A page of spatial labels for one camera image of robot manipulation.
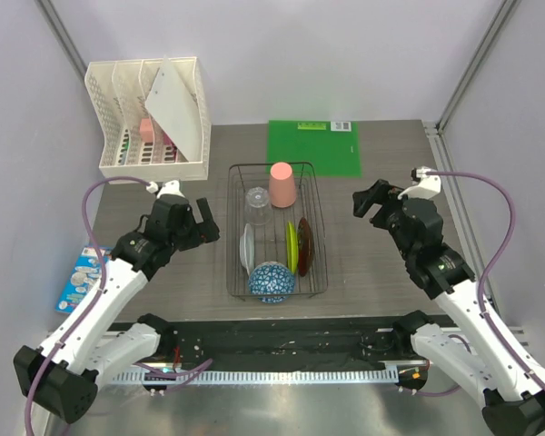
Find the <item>white plate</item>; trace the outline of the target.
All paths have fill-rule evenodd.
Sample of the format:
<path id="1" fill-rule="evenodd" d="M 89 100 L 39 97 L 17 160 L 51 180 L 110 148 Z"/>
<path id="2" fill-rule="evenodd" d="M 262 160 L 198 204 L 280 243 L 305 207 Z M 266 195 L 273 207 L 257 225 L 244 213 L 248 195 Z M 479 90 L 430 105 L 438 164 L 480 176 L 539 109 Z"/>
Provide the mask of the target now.
<path id="1" fill-rule="evenodd" d="M 247 223 L 239 240 L 239 255 L 242 267 L 250 275 L 254 269 L 254 232 L 253 226 Z"/>

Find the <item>clear glass cup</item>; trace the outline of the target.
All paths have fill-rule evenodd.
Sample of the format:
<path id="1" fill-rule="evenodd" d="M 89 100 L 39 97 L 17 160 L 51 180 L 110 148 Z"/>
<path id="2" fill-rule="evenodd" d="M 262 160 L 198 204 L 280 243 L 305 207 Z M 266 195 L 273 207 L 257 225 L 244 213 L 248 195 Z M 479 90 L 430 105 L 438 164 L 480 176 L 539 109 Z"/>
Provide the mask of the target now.
<path id="1" fill-rule="evenodd" d="M 272 218 L 272 205 L 269 192 L 260 187 L 253 187 L 244 197 L 244 218 L 253 225 L 265 225 Z"/>

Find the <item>red floral plate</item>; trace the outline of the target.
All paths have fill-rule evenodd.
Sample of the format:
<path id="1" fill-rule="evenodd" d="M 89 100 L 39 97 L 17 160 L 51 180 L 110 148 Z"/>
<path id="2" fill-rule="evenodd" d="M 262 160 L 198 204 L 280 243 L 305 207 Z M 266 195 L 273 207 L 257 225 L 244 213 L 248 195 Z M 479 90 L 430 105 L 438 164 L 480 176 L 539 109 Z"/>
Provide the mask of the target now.
<path id="1" fill-rule="evenodd" d="M 314 257 L 314 238 L 312 234 L 312 228 L 305 217 L 302 217 L 299 221 L 297 228 L 298 239 L 298 273 L 301 277 L 304 277 L 312 267 L 312 261 Z"/>

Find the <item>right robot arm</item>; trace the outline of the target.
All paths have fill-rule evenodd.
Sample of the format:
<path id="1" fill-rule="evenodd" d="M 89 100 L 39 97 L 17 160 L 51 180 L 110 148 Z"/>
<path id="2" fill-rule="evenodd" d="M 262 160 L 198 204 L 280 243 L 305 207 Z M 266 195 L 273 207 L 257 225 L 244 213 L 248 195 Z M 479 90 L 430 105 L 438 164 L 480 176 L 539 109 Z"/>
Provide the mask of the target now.
<path id="1" fill-rule="evenodd" d="M 545 368 L 520 344 L 479 293 L 466 261 L 443 238 L 443 220 L 432 197 L 437 177 L 426 176 L 402 189 L 378 180 L 353 194 L 353 214 L 362 218 L 374 205 L 371 224 L 392 237 L 410 279 L 460 328 L 473 352 L 423 312 L 401 317 L 391 337 L 397 355 L 417 354 L 439 366 L 481 409 L 495 435 L 538 435 L 545 431 Z"/>

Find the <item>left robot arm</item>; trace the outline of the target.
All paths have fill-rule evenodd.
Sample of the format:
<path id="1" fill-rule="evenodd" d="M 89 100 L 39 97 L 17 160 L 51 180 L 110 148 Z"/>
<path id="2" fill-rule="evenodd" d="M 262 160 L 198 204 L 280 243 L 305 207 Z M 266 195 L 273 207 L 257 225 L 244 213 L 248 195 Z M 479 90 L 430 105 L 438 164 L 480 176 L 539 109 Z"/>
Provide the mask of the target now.
<path id="1" fill-rule="evenodd" d="M 125 305 L 167 265 L 177 252 L 213 243 L 220 237 L 210 205 L 193 206 L 179 194 L 163 194 L 138 227 L 120 237 L 94 288 L 38 347 L 22 346 L 13 364 L 25 414 L 37 404 L 72 424 L 90 409 L 99 389 L 118 372 L 143 358 L 166 362 L 174 354 L 176 337 L 169 322 L 146 314 L 125 333 L 99 341 Z"/>

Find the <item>lime green plate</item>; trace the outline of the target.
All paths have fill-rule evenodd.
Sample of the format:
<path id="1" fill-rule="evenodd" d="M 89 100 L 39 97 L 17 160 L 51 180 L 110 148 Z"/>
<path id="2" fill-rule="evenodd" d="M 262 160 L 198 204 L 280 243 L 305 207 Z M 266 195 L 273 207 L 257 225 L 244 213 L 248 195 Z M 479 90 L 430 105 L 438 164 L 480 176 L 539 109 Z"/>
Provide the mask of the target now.
<path id="1" fill-rule="evenodd" d="M 298 266 L 298 238 L 297 232 L 292 222 L 288 222 L 285 228 L 286 237 L 286 252 L 287 252 L 287 268 L 292 274 L 296 274 Z"/>

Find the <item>pink plastic cup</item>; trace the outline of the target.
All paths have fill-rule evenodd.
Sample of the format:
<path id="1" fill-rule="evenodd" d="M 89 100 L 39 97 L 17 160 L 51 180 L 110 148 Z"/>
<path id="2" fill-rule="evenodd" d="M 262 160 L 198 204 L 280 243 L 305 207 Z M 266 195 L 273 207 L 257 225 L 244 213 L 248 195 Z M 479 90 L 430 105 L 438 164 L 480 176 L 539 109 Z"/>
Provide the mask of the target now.
<path id="1" fill-rule="evenodd" d="M 270 169 L 269 195 L 277 208 L 287 208 L 296 201 L 296 186 L 292 167 L 286 162 L 275 163 Z"/>

